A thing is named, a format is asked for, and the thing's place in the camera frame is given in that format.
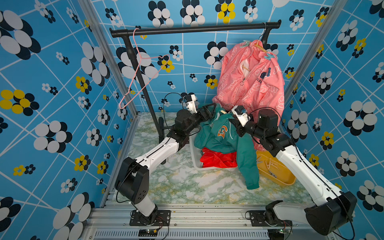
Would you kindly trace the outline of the green letter jacket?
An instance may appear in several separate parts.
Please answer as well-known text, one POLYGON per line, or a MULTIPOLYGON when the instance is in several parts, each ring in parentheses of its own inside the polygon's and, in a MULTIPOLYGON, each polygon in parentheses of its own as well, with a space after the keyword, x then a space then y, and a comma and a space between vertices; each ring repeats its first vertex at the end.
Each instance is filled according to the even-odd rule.
POLYGON ((229 121, 234 117, 229 113, 222 114, 220 110, 224 109, 217 105, 213 118, 200 124, 201 129, 196 135, 195 146, 223 154, 236 152, 237 168, 245 179, 247 189, 257 189, 260 176, 253 140, 249 135, 239 137, 235 126, 229 121))

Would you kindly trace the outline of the beige clothespin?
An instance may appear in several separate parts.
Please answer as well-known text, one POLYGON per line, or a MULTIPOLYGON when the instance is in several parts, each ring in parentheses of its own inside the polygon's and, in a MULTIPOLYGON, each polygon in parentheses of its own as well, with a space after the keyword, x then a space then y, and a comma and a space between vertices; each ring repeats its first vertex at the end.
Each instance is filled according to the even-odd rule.
POLYGON ((279 165, 277 165, 274 160, 268 160, 266 166, 270 175, 274 175, 275 172, 279 170, 279 165))

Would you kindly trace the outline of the red white rainbow jacket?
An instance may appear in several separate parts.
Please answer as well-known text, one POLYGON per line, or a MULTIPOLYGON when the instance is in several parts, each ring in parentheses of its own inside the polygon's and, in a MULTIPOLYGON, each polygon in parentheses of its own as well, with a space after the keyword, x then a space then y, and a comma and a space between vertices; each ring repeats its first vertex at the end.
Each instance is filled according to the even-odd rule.
POLYGON ((203 148, 202 157, 200 162, 202 163, 203 168, 236 168, 237 164, 237 153, 223 154, 220 152, 214 152, 208 148, 203 148))

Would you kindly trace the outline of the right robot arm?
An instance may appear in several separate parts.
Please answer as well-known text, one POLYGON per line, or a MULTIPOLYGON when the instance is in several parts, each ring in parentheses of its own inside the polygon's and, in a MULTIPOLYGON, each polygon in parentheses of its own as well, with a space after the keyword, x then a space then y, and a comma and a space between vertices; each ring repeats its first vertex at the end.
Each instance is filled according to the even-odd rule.
POLYGON ((278 115, 274 109, 262 108, 258 120, 252 121, 242 106, 232 108, 233 119, 240 137, 245 134, 259 139, 260 144, 273 157, 285 165, 308 191, 313 204, 290 204, 274 201, 266 206, 266 222, 274 226, 281 221, 293 221, 312 227, 326 236, 341 226, 352 223, 357 198, 344 193, 326 179, 299 151, 291 137, 278 131, 278 115))

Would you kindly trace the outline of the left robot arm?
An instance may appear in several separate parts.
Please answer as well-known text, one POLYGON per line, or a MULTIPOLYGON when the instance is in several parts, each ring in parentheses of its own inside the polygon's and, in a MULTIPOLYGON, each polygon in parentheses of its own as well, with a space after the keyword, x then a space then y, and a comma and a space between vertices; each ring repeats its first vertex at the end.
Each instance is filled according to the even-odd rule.
POLYGON ((115 189, 126 197, 148 222, 153 221, 158 210, 148 196, 151 173, 187 144, 193 130, 214 117, 216 106, 213 103, 202 106, 195 112, 186 109, 178 111, 170 132, 156 147, 135 159, 127 157, 123 160, 115 189))

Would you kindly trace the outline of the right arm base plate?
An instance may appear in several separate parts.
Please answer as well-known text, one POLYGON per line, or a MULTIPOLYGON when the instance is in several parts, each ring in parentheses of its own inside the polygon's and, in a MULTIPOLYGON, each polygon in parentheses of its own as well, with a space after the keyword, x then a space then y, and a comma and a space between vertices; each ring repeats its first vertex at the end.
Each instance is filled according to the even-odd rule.
POLYGON ((245 218, 251 222, 253 227, 277 227, 286 228, 292 226, 292 221, 279 220, 273 217, 268 211, 247 211, 245 218))

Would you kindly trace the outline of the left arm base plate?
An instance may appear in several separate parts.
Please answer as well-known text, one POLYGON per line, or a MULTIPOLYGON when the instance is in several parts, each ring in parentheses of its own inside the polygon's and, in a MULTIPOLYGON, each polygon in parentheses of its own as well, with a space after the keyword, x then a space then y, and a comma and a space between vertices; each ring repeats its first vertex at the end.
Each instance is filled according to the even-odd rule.
POLYGON ((148 217, 144 216, 138 210, 131 211, 130 226, 160 226, 161 223, 164 226, 168 226, 171 220, 170 210, 157 210, 155 209, 148 217))

